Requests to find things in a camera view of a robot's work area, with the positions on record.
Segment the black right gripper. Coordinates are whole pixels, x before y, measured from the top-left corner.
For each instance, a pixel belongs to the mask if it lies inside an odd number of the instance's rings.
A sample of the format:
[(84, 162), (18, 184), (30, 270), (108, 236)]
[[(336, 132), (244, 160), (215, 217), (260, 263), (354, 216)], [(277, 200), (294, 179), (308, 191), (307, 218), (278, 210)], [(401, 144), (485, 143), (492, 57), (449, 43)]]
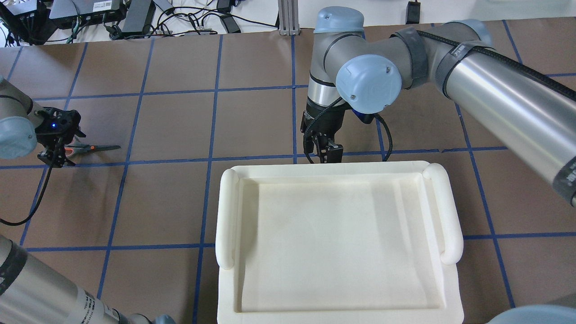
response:
[[(301, 133), (305, 133), (307, 127), (317, 118), (317, 116), (326, 107), (318, 105), (313, 101), (307, 101), (301, 121)], [(319, 158), (319, 163), (325, 163), (323, 135), (335, 135), (343, 124), (344, 114), (348, 110), (348, 104), (335, 105), (325, 112), (320, 119), (310, 128), (308, 134), (321, 133), (322, 135), (313, 135), (315, 144), (315, 155)], [(343, 145), (336, 144), (333, 139), (328, 139), (326, 144), (326, 163), (341, 163), (343, 158)]]

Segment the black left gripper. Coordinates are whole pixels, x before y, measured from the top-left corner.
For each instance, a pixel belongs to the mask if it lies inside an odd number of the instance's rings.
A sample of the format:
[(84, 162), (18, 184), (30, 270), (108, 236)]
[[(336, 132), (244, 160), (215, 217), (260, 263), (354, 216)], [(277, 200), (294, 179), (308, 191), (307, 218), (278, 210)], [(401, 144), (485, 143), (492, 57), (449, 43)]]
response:
[(56, 148), (59, 141), (61, 147), (61, 167), (74, 167), (76, 163), (71, 160), (77, 148), (68, 144), (74, 137), (85, 138), (81, 131), (81, 115), (77, 110), (62, 110), (53, 107), (44, 107), (34, 112), (40, 118), (40, 124), (35, 127), (36, 139), (45, 147), (38, 153), (38, 159), (52, 168), (60, 168), (60, 149)]

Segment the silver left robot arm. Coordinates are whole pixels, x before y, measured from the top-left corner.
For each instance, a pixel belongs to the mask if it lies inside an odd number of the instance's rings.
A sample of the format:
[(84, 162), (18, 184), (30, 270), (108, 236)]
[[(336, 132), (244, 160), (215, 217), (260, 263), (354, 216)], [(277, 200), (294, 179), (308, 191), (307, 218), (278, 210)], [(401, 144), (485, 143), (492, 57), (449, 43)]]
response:
[[(49, 169), (74, 166), (71, 143), (84, 137), (80, 113), (39, 105), (6, 78), (1, 78), (1, 158), (29, 155)], [(1, 322), (3, 324), (172, 324), (159, 315), (124, 315), (64, 275), (1, 237)]]

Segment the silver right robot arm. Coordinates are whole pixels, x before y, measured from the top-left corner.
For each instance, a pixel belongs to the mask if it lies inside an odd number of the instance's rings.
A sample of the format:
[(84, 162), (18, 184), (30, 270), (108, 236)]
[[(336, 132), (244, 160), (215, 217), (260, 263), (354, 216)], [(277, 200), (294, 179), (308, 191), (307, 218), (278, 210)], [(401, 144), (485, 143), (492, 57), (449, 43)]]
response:
[(406, 27), (378, 42), (362, 37), (363, 24), (363, 14), (348, 7), (318, 13), (301, 121), (307, 158), (341, 162), (335, 134), (349, 109), (389, 134), (380, 112), (402, 90), (432, 83), (575, 205), (574, 90), (498, 53), (478, 20)]

